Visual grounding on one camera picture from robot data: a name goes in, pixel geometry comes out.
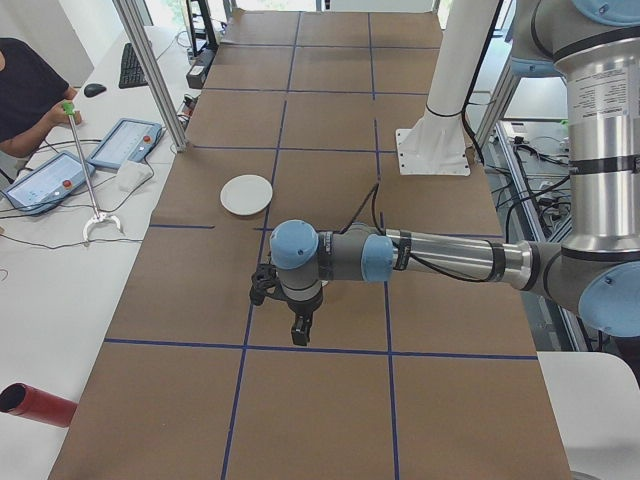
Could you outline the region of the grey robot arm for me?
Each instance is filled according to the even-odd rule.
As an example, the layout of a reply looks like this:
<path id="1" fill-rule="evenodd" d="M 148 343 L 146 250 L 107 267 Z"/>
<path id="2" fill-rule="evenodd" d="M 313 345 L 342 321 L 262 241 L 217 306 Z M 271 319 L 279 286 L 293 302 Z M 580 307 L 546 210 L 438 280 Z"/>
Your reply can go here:
<path id="1" fill-rule="evenodd" d="M 278 225 L 251 301 L 288 304 L 297 345 L 331 280 L 387 281 L 426 270 L 532 291 L 614 337 L 639 333 L 639 5 L 635 1 L 521 1 L 514 66 L 567 82 L 572 230 L 561 243 L 495 243 L 356 224 L 319 232 Z"/>

